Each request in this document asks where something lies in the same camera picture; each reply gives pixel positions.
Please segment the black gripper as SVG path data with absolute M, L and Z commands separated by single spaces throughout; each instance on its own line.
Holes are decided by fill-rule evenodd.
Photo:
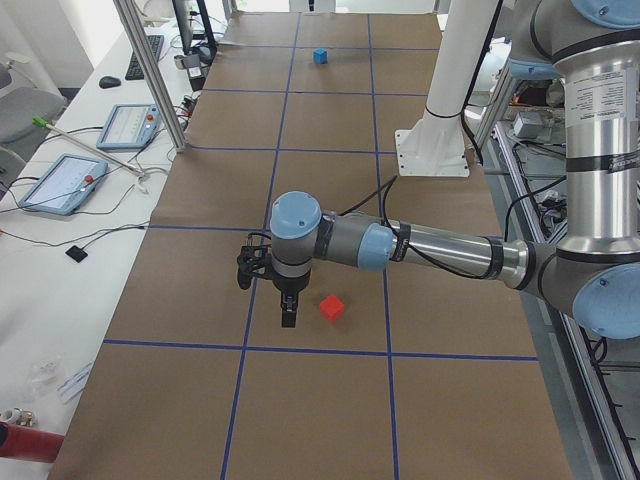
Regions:
M 282 328 L 296 327 L 299 294 L 308 286 L 309 280 L 309 272 L 297 277 L 275 276 L 273 284 L 281 293 Z

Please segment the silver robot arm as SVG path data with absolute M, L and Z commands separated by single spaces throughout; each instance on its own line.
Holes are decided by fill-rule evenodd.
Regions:
M 464 235 L 321 210 L 304 192 L 277 198 L 271 245 L 257 260 L 296 321 L 314 260 L 381 271 L 429 264 L 498 280 L 543 299 L 612 339 L 639 333 L 639 5 L 635 1 L 519 1 L 510 61 L 558 73 L 565 90 L 567 232 L 556 245 Z

